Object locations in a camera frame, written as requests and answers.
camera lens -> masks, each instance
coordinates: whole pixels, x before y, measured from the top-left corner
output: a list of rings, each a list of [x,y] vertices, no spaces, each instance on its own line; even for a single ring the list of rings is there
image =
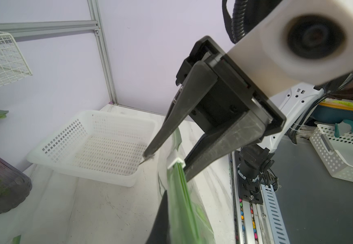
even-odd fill
[[[343,41],[340,27],[329,19],[314,15],[298,18],[288,34],[291,51],[306,59],[329,56]]]

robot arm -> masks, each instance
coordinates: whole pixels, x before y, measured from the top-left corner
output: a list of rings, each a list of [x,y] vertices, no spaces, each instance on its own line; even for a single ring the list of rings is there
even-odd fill
[[[205,132],[185,159],[187,180],[240,147],[258,144],[272,152],[322,96],[314,86],[351,71],[353,0],[283,0],[228,53],[210,37],[195,44],[177,74],[181,86],[164,124],[143,156],[151,157],[187,115]],[[279,109],[268,99],[277,94],[286,96]]]

black strap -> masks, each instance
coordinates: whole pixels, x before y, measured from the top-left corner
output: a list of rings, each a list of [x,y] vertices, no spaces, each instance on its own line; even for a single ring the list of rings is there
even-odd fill
[[[232,35],[232,18],[228,13],[227,10],[227,0],[223,0],[223,17],[224,17],[224,25],[225,25],[225,30],[228,33],[229,39],[231,40],[232,43],[236,43],[233,39],[233,35]]]
[[[154,226],[145,244],[170,244],[167,191],[164,192]]]

white wall panel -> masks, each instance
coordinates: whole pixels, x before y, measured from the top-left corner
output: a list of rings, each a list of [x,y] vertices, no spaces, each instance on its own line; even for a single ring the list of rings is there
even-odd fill
[[[87,0],[0,0],[0,23],[91,20]]]
[[[94,34],[18,42],[33,76],[0,87],[0,157],[23,169],[26,154],[86,109],[109,103]]]
[[[218,0],[98,0],[118,102],[165,114],[194,43],[232,46]]]

white camera housing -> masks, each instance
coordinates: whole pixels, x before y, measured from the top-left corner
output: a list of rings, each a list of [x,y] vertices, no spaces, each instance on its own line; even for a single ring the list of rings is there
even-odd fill
[[[324,17],[342,30],[344,41],[330,55],[306,59],[289,48],[292,23],[306,15]],[[353,0],[283,0],[228,55],[268,97],[300,82],[319,85],[349,73],[353,71]]]

